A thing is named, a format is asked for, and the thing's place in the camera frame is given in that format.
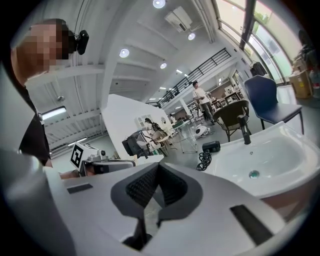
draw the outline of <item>black faucet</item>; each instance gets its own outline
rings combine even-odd
[[[240,115],[238,115],[237,119],[238,119],[238,122],[241,127],[242,136],[244,139],[244,144],[248,145],[251,143],[250,131],[249,131],[248,125],[247,125],[248,117],[246,115],[240,114]]]

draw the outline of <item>white sink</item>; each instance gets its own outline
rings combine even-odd
[[[243,138],[222,144],[204,172],[267,198],[305,184],[320,171],[319,148],[283,122],[250,139],[249,145]]]

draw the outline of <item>black shirt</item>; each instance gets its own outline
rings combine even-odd
[[[11,50],[8,51],[8,55],[2,60],[12,84],[23,97],[25,102],[29,105],[29,107],[34,111],[34,116],[23,136],[19,149],[25,154],[35,156],[43,165],[45,165],[50,159],[50,149],[45,134],[45,126],[41,125],[36,107],[30,99],[28,90],[25,86],[19,83],[14,74],[11,64]]]

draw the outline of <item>fluorescent light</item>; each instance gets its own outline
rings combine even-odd
[[[153,6],[160,9],[166,5],[166,0],[153,0]]]
[[[77,140],[77,141],[75,141],[75,142],[72,142],[72,143],[70,143],[70,144],[68,144],[68,146],[70,147],[70,146],[72,146],[73,144],[75,144],[76,142],[83,142],[83,141],[85,141],[87,138],[85,137],[85,138],[82,138],[82,139],[79,139],[79,140]]]
[[[191,34],[188,35],[188,39],[189,39],[190,41],[193,40],[193,39],[195,39],[195,37],[196,37],[196,34],[195,34],[195,33],[191,33]]]
[[[50,110],[49,112],[45,112],[42,114],[42,120],[46,120],[48,118],[52,118],[56,115],[62,114],[64,112],[66,112],[66,107],[62,106],[62,107],[58,107],[56,109]]]
[[[129,54],[130,54],[130,52],[129,52],[128,49],[122,49],[121,52],[120,52],[120,54],[119,54],[119,56],[120,56],[121,58],[126,58],[126,57],[129,56]]]

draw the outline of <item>staircase railing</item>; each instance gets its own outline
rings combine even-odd
[[[210,70],[217,67],[219,64],[223,63],[227,59],[229,59],[231,55],[227,51],[226,48],[223,48],[219,52],[217,52],[212,57],[208,58],[204,63],[198,66],[195,70],[193,70],[188,76],[184,77],[180,82],[178,82],[172,90],[167,92],[162,99],[156,102],[148,102],[147,104],[162,108],[165,104],[171,101],[175,96],[180,94],[183,90],[187,89],[189,86],[192,86],[194,81],[197,81],[199,78],[204,76]]]

